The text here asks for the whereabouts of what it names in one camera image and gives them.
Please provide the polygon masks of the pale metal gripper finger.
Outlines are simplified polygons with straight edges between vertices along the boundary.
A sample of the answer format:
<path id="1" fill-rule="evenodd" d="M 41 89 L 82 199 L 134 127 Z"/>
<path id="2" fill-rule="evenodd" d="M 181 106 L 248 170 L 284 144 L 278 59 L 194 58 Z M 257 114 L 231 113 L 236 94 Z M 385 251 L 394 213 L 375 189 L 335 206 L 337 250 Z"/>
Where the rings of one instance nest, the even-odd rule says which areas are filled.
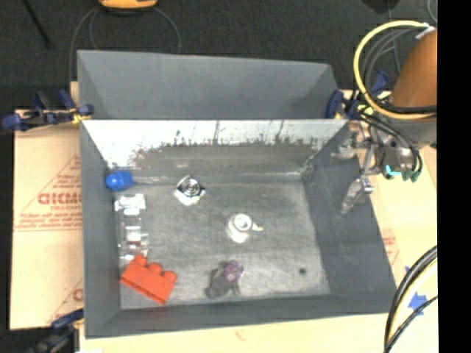
<path id="1" fill-rule="evenodd" d="M 374 191 L 368 177 L 360 176 L 355 179 L 347 189 L 341 203 L 341 214 L 347 214 L 355 205 L 364 202 L 366 197 Z"/>
<path id="2" fill-rule="evenodd" d="M 358 151 L 362 148 L 363 142 L 358 139 L 357 133 L 350 133 L 346 138 L 343 138 L 336 149 L 330 153 L 330 158 L 334 161 L 350 160 L 357 155 Z"/>

